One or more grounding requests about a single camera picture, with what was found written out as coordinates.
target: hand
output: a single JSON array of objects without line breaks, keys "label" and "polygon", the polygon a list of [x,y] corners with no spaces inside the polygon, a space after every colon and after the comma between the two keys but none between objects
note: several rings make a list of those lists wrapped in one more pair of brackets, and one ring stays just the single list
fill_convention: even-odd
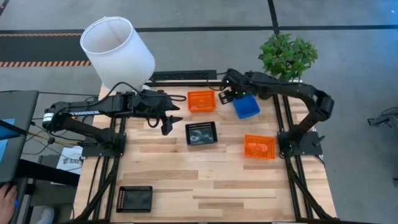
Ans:
[{"label": "hand", "polygon": [[8,224],[14,214],[14,204],[17,198],[17,186],[12,186],[11,190],[6,191],[9,184],[4,184],[0,189],[0,224]]}]

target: blue bin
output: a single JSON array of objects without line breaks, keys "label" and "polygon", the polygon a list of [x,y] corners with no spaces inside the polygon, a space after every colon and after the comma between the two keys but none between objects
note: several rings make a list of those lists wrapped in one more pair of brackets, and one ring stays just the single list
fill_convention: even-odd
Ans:
[{"label": "blue bin", "polygon": [[253,95],[232,101],[239,119],[248,118],[260,113],[260,107]]}]

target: green plant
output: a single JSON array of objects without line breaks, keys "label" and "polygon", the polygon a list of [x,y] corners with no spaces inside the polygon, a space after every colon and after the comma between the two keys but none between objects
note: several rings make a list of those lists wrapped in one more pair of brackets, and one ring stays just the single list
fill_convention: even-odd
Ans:
[{"label": "green plant", "polygon": [[290,35],[274,34],[260,47],[262,54],[259,59],[264,63],[263,68],[281,80],[300,78],[303,71],[318,59],[314,45],[301,38],[290,41]]}]

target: orange container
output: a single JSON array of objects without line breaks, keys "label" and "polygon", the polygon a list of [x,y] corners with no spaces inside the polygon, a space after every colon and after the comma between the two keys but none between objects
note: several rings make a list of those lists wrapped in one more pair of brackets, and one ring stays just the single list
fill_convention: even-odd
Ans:
[{"label": "orange container", "polygon": [[194,112],[210,112],[216,109],[214,90],[189,91],[188,110]]},{"label": "orange container", "polygon": [[275,139],[245,134],[244,156],[258,159],[275,159]]}]

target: wooden plank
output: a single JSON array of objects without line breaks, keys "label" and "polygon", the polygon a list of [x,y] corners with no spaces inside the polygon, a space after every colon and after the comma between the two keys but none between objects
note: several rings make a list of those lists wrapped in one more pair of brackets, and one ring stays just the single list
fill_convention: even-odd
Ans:
[{"label": "wooden plank", "polygon": [[[153,89],[179,95],[186,95],[187,91],[207,90],[205,87]],[[102,87],[99,97],[104,97],[108,91]],[[294,122],[298,122],[307,114],[305,105],[297,99],[289,100]],[[272,99],[258,100],[261,113],[242,120],[236,116],[232,104],[221,105],[218,99],[216,102],[217,109],[211,113],[190,113],[187,102],[174,102],[181,110],[167,114],[183,117],[183,120],[175,123],[167,136],[161,135],[160,127],[150,128],[144,119],[127,120],[126,151],[120,160],[115,190],[125,185],[153,186],[152,212],[116,213],[115,197],[111,222],[294,220],[285,162],[278,157],[275,160],[261,160],[243,156],[245,134],[276,138],[279,127],[274,102]],[[185,125],[204,121],[216,123],[218,143],[187,146]],[[110,118],[105,116],[95,116],[94,119],[94,125],[100,128],[107,128],[109,122]],[[325,168],[312,156],[303,156],[302,160],[309,190],[326,212],[335,216]],[[83,164],[75,199],[76,214],[80,214],[86,206],[95,162],[96,158],[89,158]],[[93,193],[96,192],[99,176],[100,168]],[[101,215],[104,214],[107,198],[105,194]]]}]

